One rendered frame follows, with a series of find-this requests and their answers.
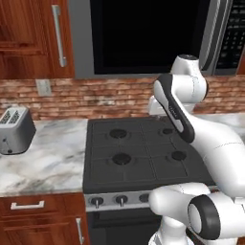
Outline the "brown wooden wall cupboard door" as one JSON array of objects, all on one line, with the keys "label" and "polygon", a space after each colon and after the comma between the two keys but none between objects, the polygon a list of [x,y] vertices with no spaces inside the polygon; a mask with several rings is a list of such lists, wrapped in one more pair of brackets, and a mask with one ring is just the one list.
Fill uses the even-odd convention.
[{"label": "brown wooden wall cupboard door", "polygon": [[[52,5],[67,65],[58,60]],[[68,0],[0,0],[0,79],[71,78],[75,73]]]}]

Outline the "silver oven with black door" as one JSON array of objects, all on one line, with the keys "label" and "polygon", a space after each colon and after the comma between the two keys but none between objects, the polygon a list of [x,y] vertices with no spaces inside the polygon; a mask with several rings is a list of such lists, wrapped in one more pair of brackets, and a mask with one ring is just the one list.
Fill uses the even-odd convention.
[{"label": "silver oven with black door", "polygon": [[[149,190],[85,194],[90,245],[147,245],[161,217],[151,211],[148,202],[139,200],[144,193]],[[122,207],[116,202],[119,195],[128,198]],[[103,199],[98,208],[91,203],[93,197]]]}]

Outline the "silver toaster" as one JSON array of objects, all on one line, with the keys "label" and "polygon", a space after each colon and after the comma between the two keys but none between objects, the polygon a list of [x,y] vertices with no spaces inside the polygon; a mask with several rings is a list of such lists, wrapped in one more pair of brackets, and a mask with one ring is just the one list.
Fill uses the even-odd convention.
[{"label": "silver toaster", "polygon": [[17,155],[26,152],[36,132],[30,109],[10,107],[0,117],[0,153]]}]

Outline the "brown wooden drawer front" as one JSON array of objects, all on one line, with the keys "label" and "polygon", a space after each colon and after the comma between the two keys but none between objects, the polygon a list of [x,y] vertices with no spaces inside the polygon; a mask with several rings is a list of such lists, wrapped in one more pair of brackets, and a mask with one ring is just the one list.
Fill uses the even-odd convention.
[{"label": "brown wooden drawer front", "polygon": [[[11,203],[28,205],[37,204],[41,200],[45,201],[43,209],[11,210]],[[84,213],[85,204],[81,192],[0,197],[0,220],[44,215],[80,216]]]}]

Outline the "brown wooden base cupboard door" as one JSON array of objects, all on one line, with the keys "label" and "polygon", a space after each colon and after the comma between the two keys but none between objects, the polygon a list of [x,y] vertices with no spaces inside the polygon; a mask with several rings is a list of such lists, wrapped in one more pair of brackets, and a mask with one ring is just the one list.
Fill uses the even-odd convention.
[{"label": "brown wooden base cupboard door", "polygon": [[[83,245],[90,245],[81,218]],[[80,245],[76,217],[23,218],[0,221],[0,245]]]}]

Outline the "grey wall socket plate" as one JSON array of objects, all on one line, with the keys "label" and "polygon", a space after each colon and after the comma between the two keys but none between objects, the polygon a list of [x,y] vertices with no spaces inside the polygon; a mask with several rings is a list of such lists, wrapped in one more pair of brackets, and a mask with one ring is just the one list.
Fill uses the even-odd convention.
[{"label": "grey wall socket plate", "polygon": [[50,97],[52,95],[51,83],[48,79],[37,79],[35,84],[40,97]]}]

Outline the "silver microwave oven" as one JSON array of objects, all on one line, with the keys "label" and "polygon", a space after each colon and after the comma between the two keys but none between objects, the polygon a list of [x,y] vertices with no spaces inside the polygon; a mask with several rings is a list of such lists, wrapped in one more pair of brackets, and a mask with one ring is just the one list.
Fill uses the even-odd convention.
[{"label": "silver microwave oven", "polygon": [[[68,0],[75,77],[150,78],[200,50],[211,0]],[[245,0],[226,0],[205,76],[236,73],[245,46]]]}]

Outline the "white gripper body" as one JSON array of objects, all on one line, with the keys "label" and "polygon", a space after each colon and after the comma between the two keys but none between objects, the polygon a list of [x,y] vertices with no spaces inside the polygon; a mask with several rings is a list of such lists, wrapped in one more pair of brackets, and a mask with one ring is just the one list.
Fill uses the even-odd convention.
[{"label": "white gripper body", "polygon": [[149,99],[147,112],[150,116],[164,116],[166,114],[162,105],[155,99],[154,96],[151,96]]}]

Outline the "black gas hob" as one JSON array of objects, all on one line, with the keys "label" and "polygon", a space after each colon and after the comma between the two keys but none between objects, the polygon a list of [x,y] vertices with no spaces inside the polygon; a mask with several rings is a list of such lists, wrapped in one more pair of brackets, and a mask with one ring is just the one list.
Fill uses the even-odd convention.
[{"label": "black gas hob", "polygon": [[86,194],[152,190],[189,182],[214,184],[202,158],[179,137],[167,117],[88,122]]}]

